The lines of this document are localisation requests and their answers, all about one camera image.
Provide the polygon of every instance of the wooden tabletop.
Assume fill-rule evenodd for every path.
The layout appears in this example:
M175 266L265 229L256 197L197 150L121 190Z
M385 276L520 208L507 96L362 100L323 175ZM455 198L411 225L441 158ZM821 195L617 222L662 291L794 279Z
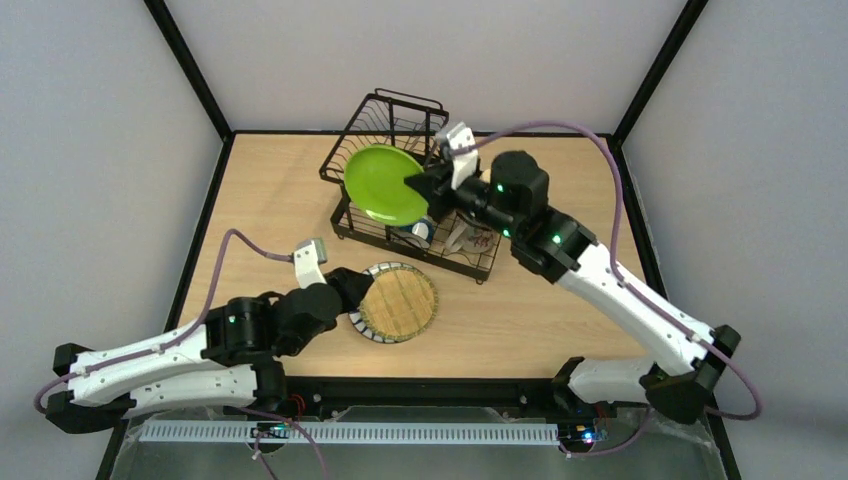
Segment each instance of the wooden tabletop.
M338 185L318 178L318 168L336 140L333 135L239 134L209 221L180 325L200 311L221 238L238 228L260 247L291 252L310 237L323 237L330 271L363 270L402 261L428 275L439 291L439 312L420 336L381 345L360 335L347 315L338 327L316 337L299 356L284 358L286 373L366 377L551 377L572 356L624 358L644 350L591 305L531 275L509 254L504 239L488 282L355 240L340 240L330 214L341 198ZM504 150L526 150L551 178L549 201L609 243L613 184L600 152L581 138L505 138L481 149L483 168ZM619 242L621 262L641 277L627 221ZM230 298L297 287L290 264L259 257L231 242L213 306Z

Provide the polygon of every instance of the gray wall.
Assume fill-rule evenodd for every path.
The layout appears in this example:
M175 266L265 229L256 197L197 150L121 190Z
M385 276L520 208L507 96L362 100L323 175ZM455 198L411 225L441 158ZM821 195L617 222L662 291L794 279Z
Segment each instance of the gray wall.
M0 11L0 478L90 479L30 406L53 348L160 332L220 149L141 1Z
M846 18L710 2L625 144L671 299L743 336L766 401L727 422L746 479L848 471ZM750 408L732 378L719 401Z
M684 0L172 0L233 128L342 128L374 87L478 129L618 124Z

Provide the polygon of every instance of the round wicker mat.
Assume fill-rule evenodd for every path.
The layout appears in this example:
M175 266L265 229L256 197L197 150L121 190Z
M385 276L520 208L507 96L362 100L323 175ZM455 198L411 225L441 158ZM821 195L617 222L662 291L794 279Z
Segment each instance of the round wicker mat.
M398 262L380 263L368 272L374 284L359 306L365 324L358 328L360 332L382 343L397 343L414 338L430 326L439 302L436 288L426 275Z

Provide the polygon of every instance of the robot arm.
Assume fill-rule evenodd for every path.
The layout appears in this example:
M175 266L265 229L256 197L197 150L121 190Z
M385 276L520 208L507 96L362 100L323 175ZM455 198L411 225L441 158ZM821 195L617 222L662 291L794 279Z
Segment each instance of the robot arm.
M319 265L327 257L319 239L298 245L292 258L299 288L287 294L234 298L211 309L201 325L195 320L112 350L57 347L56 374L77 375L66 391L49 397L48 420L68 433L88 433L111 428L120 418L171 408L224 405L273 411L287 398L275 358L295 356L315 336L335 328L336 316L358 305L373 282L345 268L325 277ZM175 345L160 348L177 338ZM149 350L154 352L102 365Z
M566 408L579 402L649 403L680 423L695 422L725 366L698 340L730 356L739 335L690 317L616 264L619 280L610 269L609 250L596 236L548 205L548 174L526 152L501 153L486 178L476 150L467 148L475 142L464 124L439 132L436 141L447 161L405 179L428 201L431 216L435 213L438 221L438 213L456 209L510 238L510 251L522 266L591 303L648 351L633 360L570 359L554 379L560 386L558 403ZM692 338L632 288L692 331Z

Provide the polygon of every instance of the dish rack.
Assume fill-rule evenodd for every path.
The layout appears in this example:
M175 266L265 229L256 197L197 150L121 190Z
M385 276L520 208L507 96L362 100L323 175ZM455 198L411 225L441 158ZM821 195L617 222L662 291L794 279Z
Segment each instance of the dish rack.
M447 215L428 212L433 217L436 231L429 248L423 248L399 235L397 228L383 225L365 215L344 188L344 169L348 159L359 149L370 145L385 144L400 148L422 165L433 149L429 163L445 162L433 138L447 124L448 118L441 102L377 88L362 100L321 165L319 174L322 180L338 184L341 190L341 199L330 217L333 231L340 239L351 238L406 255L466 275L482 285L492 272L500 235L494 236L492 248L483 253L461 249L451 253L445 249L445 241L462 220L456 212Z

